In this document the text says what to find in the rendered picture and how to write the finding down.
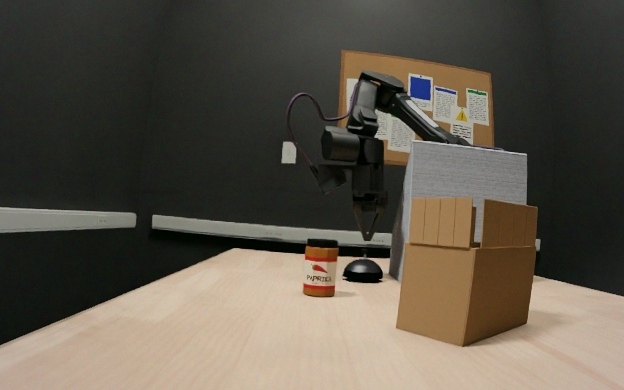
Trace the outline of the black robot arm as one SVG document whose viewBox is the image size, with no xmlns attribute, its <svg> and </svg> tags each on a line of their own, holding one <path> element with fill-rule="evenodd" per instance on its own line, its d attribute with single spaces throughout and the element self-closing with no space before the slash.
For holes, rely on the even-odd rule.
<svg viewBox="0 0 624 390">
<path fill-rule="evenodd" d="M 370 79 L 380 85 L 370 82 Z M 320 142 L 325 160 L 356 161 L 356 164 L 365 165 L 318 164 L 317 185 L 324 195 L 345 184 L 344 172 L 352 172 L 351 192 L 371 190 L 371 166 L 368 164 L 374 164 L 374 168 L 384 165 L 384 142 L 375 138 L 379 128 L 375 109 L 399 118 L 423 141 L 472 147 L 467 140 L 444 130 L 424 113 L 412 101 L 404 83 L 398 78 L 362 70 L 358 81 L 353 100 L 355 106 L 351 109 L 346 127 L 326 126 Z"/>
</svg>

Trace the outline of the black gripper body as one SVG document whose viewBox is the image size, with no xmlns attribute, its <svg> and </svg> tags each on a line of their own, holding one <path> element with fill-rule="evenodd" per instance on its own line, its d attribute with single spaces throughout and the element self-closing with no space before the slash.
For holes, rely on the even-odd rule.
<svg viewBox="0 0 624 390">
<path fill-rule="evenodd" d="M 368 164 L 371 166 L 371 190 L 354 190 L 352 195 L 352 205 L 353 204 L 373 204 L 373 205 L 384 205 L 377 203 L 385 203 L 388 204 L 388 191 L 383 191 L 383 183 L 384 183 L 384 166 L 376 165 L 374 168 L 374 164 Z M 380 192 L 382 190 L 383 192 Z M 373 194 L 370 194 L 373 193 Z M 376 194 L 376 197 L 375 197 Z M 362 200 L 363 199 L 363 200 Z M 363 201 L 363 202 L 353 202 L 353 201 Z M 376 202 L 372 202 L 376 200 Z"/>
</svg>

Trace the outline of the orange paprika spice jar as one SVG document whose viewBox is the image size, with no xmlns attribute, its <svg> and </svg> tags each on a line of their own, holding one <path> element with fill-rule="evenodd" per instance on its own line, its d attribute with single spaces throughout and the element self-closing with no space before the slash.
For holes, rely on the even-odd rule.
<svg viewBox="0 0 624 390">
<path fill-rule="evenodd" d="M 338 240 L 308 238 L 305 251 L 303 293 L 312 297 L 335 294 Z"/>
</svg>

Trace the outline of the brown cardboard box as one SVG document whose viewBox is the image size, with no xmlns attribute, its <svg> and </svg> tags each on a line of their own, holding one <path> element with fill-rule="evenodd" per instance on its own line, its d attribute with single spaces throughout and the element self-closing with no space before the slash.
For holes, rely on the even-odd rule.
<svg viewBox="0 0 624 390">
<path fill-rule="evenodd" d="M 537 213 L 484 198 L 481 242 L 474 242 L 473 198 L 419 198 L 411 205 L 396 329 L 465 347 L 527 324 Z"/>
</svg>

